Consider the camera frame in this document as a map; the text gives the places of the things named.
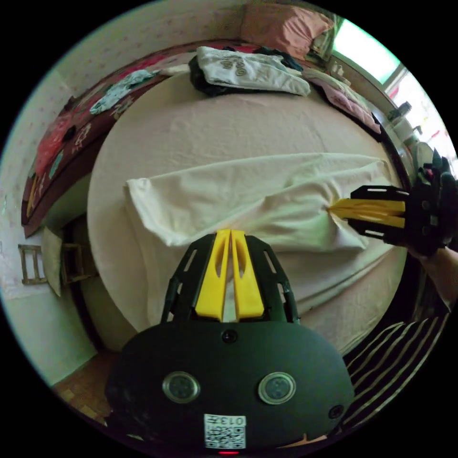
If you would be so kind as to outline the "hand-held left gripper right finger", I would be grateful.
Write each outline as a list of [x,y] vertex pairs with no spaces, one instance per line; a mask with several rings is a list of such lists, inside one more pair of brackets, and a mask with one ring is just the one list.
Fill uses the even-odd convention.
[[253,320],[264,314],[245,233],[231,231],[235,313],[237,320]]

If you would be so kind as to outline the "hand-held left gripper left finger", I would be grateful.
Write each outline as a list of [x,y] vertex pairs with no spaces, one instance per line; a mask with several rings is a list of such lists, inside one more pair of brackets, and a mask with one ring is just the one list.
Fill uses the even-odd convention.
[[203,282],[197,299],[197,316],[205,319],[222,319],[226,297],[230,230],[215,234]]

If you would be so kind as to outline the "person's right hand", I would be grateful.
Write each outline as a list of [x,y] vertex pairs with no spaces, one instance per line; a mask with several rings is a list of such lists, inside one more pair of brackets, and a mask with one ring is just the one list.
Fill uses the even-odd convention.
[[447,246],[458,235],[458,184],[448,172],[441,175],[440,210],[443,242]]

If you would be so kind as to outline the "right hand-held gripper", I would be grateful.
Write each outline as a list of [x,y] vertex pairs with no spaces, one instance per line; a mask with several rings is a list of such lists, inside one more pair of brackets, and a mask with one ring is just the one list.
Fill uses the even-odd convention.
[[361,186],[329,210],[348,220],[360,235],[412,248],[421,256],[432,256],[446,246],[440,210],[440,181],[444,172],[420,168],[410,191],[394,186]]

